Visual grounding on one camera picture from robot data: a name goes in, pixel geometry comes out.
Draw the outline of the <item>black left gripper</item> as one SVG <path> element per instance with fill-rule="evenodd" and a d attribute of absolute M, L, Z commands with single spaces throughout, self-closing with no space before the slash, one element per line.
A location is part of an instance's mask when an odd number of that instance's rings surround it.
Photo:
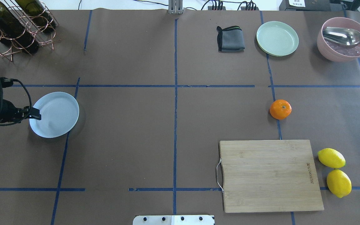
<path fill-rule="evenodd" d="M 0 123 L 19 122 L 28 118 L 40 121 L 42 116 L 39 109 L 26 106 L 24 108 L 16 108 L 10 101 L 2 101 L 2 110 L 0 112 Z"/>

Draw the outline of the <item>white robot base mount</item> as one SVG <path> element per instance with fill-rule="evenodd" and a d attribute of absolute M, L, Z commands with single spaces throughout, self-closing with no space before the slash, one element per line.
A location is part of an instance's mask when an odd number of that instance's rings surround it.
<path fill-rule="evenodd" d="M 213 215 L 139 215 L 133 225 L 214 225 Z"/>

